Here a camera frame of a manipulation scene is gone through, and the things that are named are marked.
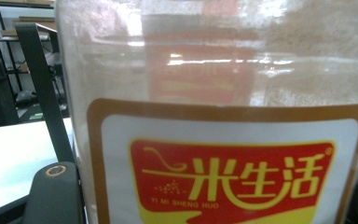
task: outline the red logo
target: red logo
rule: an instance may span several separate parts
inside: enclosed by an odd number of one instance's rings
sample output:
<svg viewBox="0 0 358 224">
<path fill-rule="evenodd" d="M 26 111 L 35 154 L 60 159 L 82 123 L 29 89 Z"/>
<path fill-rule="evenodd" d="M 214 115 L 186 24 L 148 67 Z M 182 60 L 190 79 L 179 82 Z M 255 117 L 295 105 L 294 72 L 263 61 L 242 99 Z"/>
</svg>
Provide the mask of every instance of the red logo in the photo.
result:
<svg viewBox="0 0 358 224">
<path fill-rule="evenodd" d="M 151 212 L 201 211 L 187 223 L 237 223 L 314 206 L 333 154 L 329 142 L 131 145 L 141 205 Z"/>
</svg>

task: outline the shelf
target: shelf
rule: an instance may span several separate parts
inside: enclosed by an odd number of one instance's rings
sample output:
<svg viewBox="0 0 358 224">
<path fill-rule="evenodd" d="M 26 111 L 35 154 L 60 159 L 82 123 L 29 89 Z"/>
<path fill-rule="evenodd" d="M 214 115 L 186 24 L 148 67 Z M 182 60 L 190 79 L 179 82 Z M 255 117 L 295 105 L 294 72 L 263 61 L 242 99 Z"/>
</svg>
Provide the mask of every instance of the shelf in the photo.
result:
<svg viewBox="0 0 358 224">
<path fill-rule="evenodd" d="M 50 39 L 48 36 L 41 35 L 40 40 L 42 42 L 49 42 Z M 19 42 L 19 38 L 16 36 L 3 36 L 2 39 L 0 39 L 0 42 Z"/>
<path fill-rule="evenodd" d="M 19 1 L 19 2 L 3 2 L 0 1 L 0 7 L 31 7 L 31 8 L 45 8 L 45 9 L 53 9 L 54 4 L 52 5 L 41 5 L 41 4 L 34 4 L 34 3 L 24 3 L 23 1 Z"/>
<path fill-rule="evenodd" d="M 28 74 L 28 72 L 22 72 L 20 70 L 7 70 L 7 73 L 9 75 L 14 75 L 14 74 Z"/>
</svg>

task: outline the table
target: table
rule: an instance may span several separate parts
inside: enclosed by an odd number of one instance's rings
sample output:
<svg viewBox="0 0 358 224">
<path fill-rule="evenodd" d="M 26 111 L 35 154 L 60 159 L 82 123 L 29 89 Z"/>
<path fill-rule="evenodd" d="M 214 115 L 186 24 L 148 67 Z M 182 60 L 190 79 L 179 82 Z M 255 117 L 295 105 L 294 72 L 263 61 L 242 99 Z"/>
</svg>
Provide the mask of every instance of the table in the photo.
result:
<svg viewBox="0 0 358 224">
<path fill-rule="evenodd" d="M 70 119 L 64 119 L 72 144 Z M 46 122 L 0 127 L 0 207 L 28 195 L 34 174 L 57 161 Z"/>
</svg>

